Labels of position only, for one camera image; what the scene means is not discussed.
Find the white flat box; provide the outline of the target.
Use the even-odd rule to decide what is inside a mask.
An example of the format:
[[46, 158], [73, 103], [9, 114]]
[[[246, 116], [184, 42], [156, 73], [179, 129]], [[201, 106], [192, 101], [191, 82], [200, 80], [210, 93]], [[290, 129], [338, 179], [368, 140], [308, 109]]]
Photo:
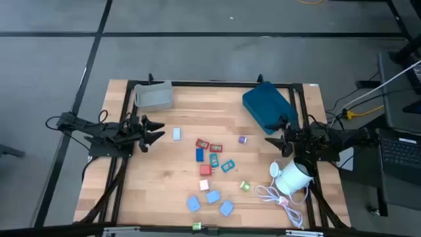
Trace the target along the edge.
[[355, 149], [353, 147], [347, 148], [339, 153], [339, 161], [337, 167], [339, 169], [345, 169], [347, 171], [353, 170], [353, 157], [355, 155]]

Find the silver metal bracket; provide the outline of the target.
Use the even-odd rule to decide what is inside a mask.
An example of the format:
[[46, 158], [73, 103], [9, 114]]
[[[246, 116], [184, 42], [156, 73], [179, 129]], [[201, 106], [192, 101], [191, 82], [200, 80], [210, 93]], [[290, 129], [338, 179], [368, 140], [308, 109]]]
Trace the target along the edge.
[[285, 235], [294, 237], [324, 237], [323, 232], [313, 232], [306, 230], [286, 230]]
[[140, 231], [139, 226], [114, 226], [103, 229], [101, 237], [117, 237], [119, 234], [131, 234]]

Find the dark laptop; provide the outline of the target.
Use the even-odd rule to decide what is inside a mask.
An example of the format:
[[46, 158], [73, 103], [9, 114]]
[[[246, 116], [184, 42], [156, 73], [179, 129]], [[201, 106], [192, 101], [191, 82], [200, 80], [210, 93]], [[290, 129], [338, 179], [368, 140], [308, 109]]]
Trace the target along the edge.
[[421, 187], [421, 136], [382, 128], [375, 131], [382, 186], [398, 182]]

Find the black metal table frame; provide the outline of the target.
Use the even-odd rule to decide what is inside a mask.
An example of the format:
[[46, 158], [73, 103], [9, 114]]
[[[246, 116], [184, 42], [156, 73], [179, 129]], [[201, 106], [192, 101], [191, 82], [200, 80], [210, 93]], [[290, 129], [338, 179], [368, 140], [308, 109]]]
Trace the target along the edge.
[[[110, 80], [102, 109], [109, 112], [107, 121], [119, 121], [132, 113], [134, 93], [129, 80]], [[180, 82], [173, 86], [173, 108], [148, 113], [150, 120], [165, 123], [166, 134], [159, 138], [148, 153], [135, 145], [123, 183], [117, 224], [147, 226], [191, 226], [238, 228], [294, 228], [282, 207], [263, 202], [254, 193], [255, 186], [270, 184], [268, 168], [280, 151], [264, 140], [265, 133], [242, 105], [242, 95], [256, 83]], [[181, 128], [180, 141], [172, 140], [173, 127]], [[247, 138], [246, 144], [239, 137]], [[210, 177], [200, 177], [195, 161], [195, 142], [198, 138], [222, 144], [218, 154], [221, 163], [233, 159], [235, 169], [223, 173], [218, 167]], [[85, 217], [104, 192], [111, 165], [110, 157], [101, 157], [86, 171], [74, 221]], [[322, 193], [343, 223], [350, 226], [338, 170], [327, 162], [318, 162]], [[209, 205], [199, 181], [209, 179], [211, 190], [221, 193], [221, 200]], [[251, 190], [243, 191], [242, 181], [251, 183]], [[201, 208], [190, 212], [187, 199], [197, 196]], [[228, 217], [219, 208], [224, 200], [234, 204]]]

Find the black overhead rig beam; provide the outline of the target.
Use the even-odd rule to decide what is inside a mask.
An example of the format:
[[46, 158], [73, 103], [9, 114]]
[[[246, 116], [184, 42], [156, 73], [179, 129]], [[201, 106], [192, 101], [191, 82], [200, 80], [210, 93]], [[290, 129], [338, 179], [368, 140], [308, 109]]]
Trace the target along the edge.
[[[0, 237], [87, 237], [103, 233], [106, 227], [114, 227], [112, 223], [70, 224], [59, 226], [42, 226], [36, 228], [19, 228], [0, 230]], [[139, 232], [164, 232], [204, 234], [207, 236], [221, 236], [224, 234], [262, 234], [271, 236], [286, 236], [286, 230], [299, 230], [292, 228], [230, 228], [230, 227], [202, 227], [201, 230], [192, 230], [191, 226], [147, 226], [141, 225]], [[382, 234], [365, 232], [352, 228], [336, 229], [316, 227], [304, 229], [306, 231], [323, 232], [324, 237], [410, 237], [396, 234]]]

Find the white round charging puck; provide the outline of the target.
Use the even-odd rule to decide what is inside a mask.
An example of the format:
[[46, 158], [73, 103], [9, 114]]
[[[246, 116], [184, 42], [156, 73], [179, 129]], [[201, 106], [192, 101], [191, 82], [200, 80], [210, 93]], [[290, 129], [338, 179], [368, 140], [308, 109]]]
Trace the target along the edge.
[[270, 176], [271, 176], [272, 178], [276, 178], [276, 177], [278, 177], [279, 175], [281, 175], [282, 170], [280, 169], [279, 164], [277, 164], [277, 162], [276, 162], [276, 161], [274, 161], [274, 162], [272, 162], [272, 163], [270, 164], [270, 167], [269, 167], [269, 173], [270, 173]]

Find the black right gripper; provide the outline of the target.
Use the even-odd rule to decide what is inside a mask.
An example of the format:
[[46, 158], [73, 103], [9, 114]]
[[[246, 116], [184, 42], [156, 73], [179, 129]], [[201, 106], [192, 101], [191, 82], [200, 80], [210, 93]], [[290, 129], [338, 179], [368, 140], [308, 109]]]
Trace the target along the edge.
[[287, 115], [280, 116], [278, 122], [264, 127], [269, 130], [284, 130], [284, 136], [281, 136], [281, 138], [265, 138], [270, 144], [282, 149], [283, 157], [289, 157], [293, 152], [301, 156], [308, 151], [309, 129], [307, 127], [300, 128], [295, 123], [289, 123]]

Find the white cylindrical container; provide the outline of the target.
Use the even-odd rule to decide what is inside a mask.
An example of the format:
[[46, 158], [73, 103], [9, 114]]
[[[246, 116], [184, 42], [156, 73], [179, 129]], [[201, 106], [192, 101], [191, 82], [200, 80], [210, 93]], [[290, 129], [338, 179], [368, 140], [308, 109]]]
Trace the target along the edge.
[[287, 196], [306, 188], [316, 175], [311, 163], [299, 157], [295, 157], [284, 168], [280, 169], [282, 173], [274, 178], [274, 184], [281, 193]]

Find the black chair leg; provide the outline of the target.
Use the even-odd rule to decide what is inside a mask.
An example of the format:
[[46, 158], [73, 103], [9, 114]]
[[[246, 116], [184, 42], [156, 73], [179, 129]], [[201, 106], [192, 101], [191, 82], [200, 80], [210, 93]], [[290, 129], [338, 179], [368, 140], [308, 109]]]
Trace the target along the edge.
[[14, 149], [12, 147], [0, 144], [0, 157], [2, 155], [12, 155], [14, 157], [23, 158], [25, 156], [25, 153], [18, 149]]

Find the light blue wall charger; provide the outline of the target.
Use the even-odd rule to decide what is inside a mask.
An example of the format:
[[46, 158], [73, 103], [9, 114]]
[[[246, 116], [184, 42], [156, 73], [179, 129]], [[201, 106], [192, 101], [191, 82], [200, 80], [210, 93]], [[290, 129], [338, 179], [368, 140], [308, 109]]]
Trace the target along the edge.
[[198, 211], [201, 208], [198, 197], [197, 196], [189, 197], [187, 200], [187, 207], [190, 212]]
[[220, 206], [220, 212], [223, 216], [228, 217], [231, 212], [234, 210], [234, 205], [231, 201], [223, 201], [222, 205]]
[[209, 205], [212, 205], [216, 203], [217, 201], [220, 201], [220, 192], [218, 190], [213, 190], [206, 193], [206, 199]]

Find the teal blue bin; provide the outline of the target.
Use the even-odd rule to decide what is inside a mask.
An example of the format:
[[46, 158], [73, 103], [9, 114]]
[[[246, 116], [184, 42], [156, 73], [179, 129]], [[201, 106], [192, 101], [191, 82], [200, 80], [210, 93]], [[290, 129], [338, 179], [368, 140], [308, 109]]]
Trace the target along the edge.
[[263, 82], [242, 96], [243, 106], [249, 111], [259, 126], [268, 135], [275, 130], [267, 128], [277, 124], [280, 117], [286, 118], [294, 126], [299, 127], [296, 109], [285, 99], [271, 82]]

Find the black stand foot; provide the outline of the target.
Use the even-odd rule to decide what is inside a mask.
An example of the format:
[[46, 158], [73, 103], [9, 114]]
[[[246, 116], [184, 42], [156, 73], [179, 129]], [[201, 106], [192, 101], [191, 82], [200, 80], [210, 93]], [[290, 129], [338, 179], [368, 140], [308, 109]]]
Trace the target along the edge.
[[357, 89], [374, 89], [381, 85], [380, 81], [359, 80], [355, 82]]

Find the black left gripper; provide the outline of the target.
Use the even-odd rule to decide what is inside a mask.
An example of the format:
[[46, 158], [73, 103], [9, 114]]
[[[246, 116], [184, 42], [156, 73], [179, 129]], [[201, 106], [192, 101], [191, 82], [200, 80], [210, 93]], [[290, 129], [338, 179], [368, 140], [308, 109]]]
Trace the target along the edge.
[[124, 124], [126, 125], [126, 139], [124, 145], [133, 145], [134, 142], [139, 142], [139, 148], [142, 152], [148, 152], [147, 145], [152, 145], [160, 137], [165, 135], [165, 132], [146, 132], [156, 131], [164, 127], [164, 123], [152, 122], [146, 115], [141, 117], [141, 123], [138, 116], [130, 115]]

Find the grey plastic bin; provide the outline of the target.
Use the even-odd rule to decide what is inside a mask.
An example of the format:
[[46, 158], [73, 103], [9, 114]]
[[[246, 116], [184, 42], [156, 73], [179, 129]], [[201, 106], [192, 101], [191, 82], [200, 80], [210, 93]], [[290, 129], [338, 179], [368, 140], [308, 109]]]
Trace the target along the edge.
[[135, 105], [142, 112], [154, 112], [170, 109], [173, 106], [173, 88], [169, 80], [163, 83], [134, 87]]

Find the dark grey side desk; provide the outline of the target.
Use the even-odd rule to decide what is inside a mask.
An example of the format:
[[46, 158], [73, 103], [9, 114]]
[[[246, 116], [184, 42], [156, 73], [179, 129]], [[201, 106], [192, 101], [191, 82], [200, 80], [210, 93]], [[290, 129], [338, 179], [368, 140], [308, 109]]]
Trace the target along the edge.
[[[378, 55], [380, 81], [392, 81], [382, 88], [386, 127], [421, 136], [421, 94], [412, 88], [407, 73], [407, 66], [394, 63], [387, 53]], [[382, 186], [385, 202], [409, 209], [421, 211], [421, 187], [407, 183], [392, 182]]]

